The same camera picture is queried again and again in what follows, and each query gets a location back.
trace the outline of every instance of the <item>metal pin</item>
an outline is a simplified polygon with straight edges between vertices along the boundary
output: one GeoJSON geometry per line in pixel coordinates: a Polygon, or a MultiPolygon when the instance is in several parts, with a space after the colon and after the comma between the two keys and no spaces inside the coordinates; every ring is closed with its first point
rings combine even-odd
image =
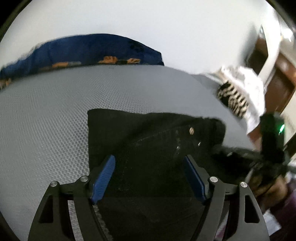
{"type": "Polygon", "coordinates": [[[190,133],[190,135],[193,135],[193,134],[194,134],[194,129],[193,129],[193,127],[190,128],[189,133],[190,133]]]}
{"type": "Polygon", "coordinates": [[[216,183],[218,181],[218,178],[216,177],[210,177],[210,181],[213,183],[216,183]]]}
{"type": "Polygon", "coordinates": [[[50,186],[51,187],[55,187],[57,185],[57,181],[52,181],[51,183],[50,183],[50,186]]]}
{"type": "Polygon", "coordinates": [[[82,176],[82,177],[80,178],[80,181],[82,181],[82,182],[86,182],[88,179],[89,179],[88,176],[82,176]]]}
{"type": "Polygon", "coordinates": [[[246,184],[245,182],[241,182],[240,184],[243,188],[246,188],[248,186],[248,184],[246,184]]]}

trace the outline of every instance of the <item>navy blue cloth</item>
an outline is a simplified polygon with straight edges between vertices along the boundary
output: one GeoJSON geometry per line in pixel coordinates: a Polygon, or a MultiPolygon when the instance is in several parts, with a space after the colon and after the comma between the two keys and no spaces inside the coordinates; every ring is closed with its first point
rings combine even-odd
{"type": "Polygon", "coordinates": [[[112,34],[78,35],[42,44],[27,58],[2,68],[0,80],[93,64],[164,65],[160,52],[135,40],[112,34]]]}

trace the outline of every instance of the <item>silver screw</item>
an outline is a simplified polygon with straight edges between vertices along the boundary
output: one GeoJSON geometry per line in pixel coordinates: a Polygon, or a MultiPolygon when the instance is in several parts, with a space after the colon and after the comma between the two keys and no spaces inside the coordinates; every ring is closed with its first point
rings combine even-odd
{"type": "Polygon", "coordinates": [[[57,185],[57,181],[52,181],[51,183],[50,183],[50,186],[51,187],[55,187],[57,185]]]}
{"type": "Polygon", "coordinates": [[[86,182],[88,179],[89,179],[88,176],[82,176],[82,177],[80,178],[80,181],[82,181],[82,182],[86,182]]]}
{"type": "Polygon", "coordinates": [[[245,182],[241,182],[240,184],[243,188],[246,188],[248,186],[248,184],[246,184],[245,182]]]}
{"type": "Polygon", "coordinates": [[[193,134],[194,134],[194,129],[193,129],[193,127],[190,128],[189,133],[190,133],[190,135],[193,135],[193,134]]]}
{"type": "Polygon", "coordinates": [[[210,181],[213,183],[216,183],[218,181],[218,178],[216,177],[210,177],[210,181]]]}

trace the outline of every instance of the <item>green led indicator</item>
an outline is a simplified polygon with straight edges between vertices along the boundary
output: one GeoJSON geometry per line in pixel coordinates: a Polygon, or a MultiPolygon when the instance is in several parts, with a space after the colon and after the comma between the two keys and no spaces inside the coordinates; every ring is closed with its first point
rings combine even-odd
{"type": "Polygon", "coordinates": [[[279,130],[279,134],[281,134],[284,129],[285,129],[285,125],[282,125],[281,128],[280,128],[280,130],[279,130]]]}

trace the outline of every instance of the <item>folded black garment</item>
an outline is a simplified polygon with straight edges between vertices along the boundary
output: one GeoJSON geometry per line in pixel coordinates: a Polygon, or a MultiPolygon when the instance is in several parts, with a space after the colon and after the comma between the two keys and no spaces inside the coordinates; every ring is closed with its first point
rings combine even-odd
{"type": "Polygon", "coordinates": [[[223,181],[232,176],[211,159],[225,125],[172,113],[88,111],[89,167],[113,154],[116,167],[99,211],[114,240],[190,240],[203,212],[187,183],[182,160],[223,181]]]}

